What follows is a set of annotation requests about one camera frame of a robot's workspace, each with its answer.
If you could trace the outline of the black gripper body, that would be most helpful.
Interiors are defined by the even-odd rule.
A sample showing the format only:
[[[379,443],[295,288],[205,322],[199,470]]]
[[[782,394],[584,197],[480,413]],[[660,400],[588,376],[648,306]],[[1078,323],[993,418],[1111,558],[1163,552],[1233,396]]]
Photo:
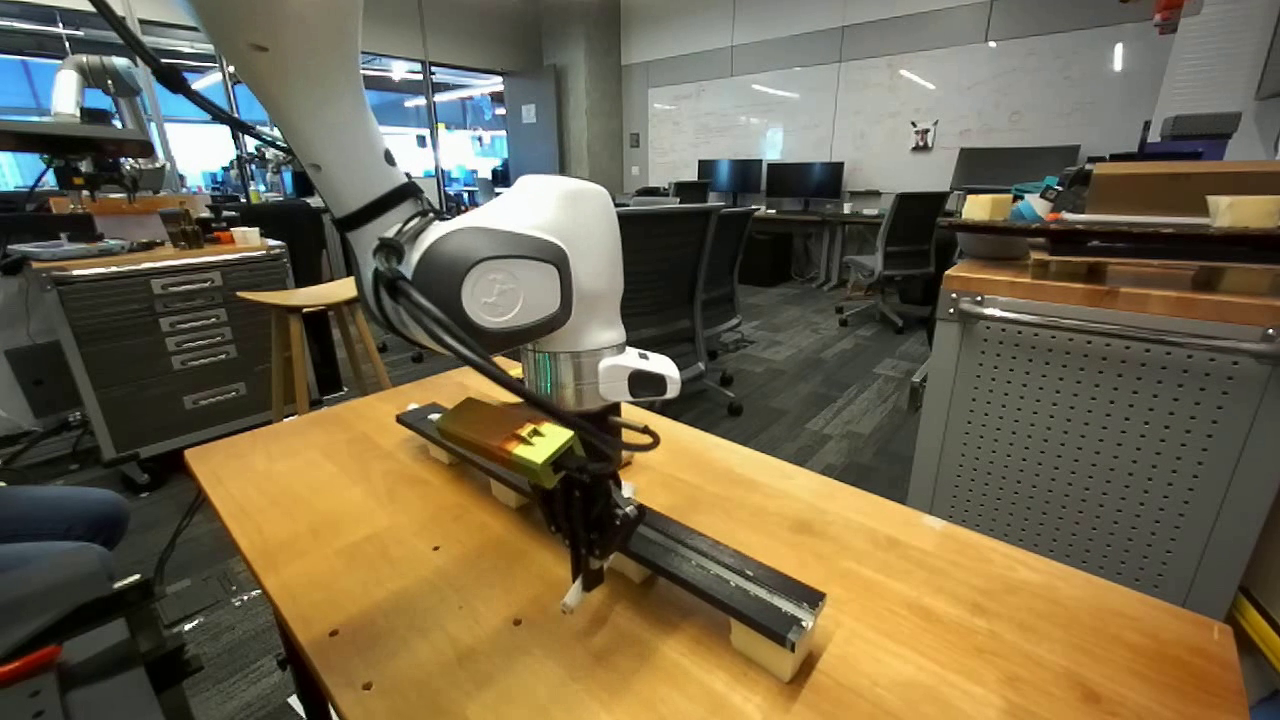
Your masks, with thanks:
[[[620,470],[622,470],[622,425],[620,410],[584,413],[575,421],[584,439],[560,460],[564,477],[544,495],[550,533],[575,559],[602,559],[622,528]]]

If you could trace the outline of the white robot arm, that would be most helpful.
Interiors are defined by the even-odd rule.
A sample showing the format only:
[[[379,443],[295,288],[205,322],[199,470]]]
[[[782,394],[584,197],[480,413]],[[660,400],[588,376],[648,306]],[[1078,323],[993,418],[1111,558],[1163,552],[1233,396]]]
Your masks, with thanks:
[[[595,589],[622,528],[616,410],[679,390],[664,355],[628,345],[612,194],[518,178],[445,222],[386,162],[363,100],[363,0],[190,0],[190,14],[307,167],[363,306],[573,434],[549,520],[566,541],[573,585]]]

